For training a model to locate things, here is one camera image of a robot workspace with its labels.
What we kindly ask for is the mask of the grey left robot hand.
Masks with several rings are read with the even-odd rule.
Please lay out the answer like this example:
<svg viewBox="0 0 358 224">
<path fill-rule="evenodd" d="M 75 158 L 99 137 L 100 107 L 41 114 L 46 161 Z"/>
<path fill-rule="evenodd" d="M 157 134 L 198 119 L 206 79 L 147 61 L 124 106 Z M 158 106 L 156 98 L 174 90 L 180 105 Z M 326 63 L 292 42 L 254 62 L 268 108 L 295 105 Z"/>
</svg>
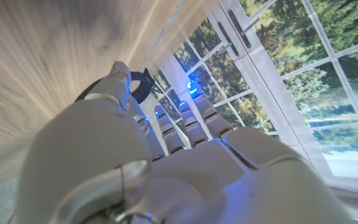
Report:
<svg viewBox="0 0 358 224">
<path fill-rule="evenodd" d="M 352 223 L 293 149 L 256 129 L 233 128 L 206 98 L 212 134 L 156 154 L 126 105 L 131 73 L 117 61 L 34 137 L 11 223 Z"/>
</svg>

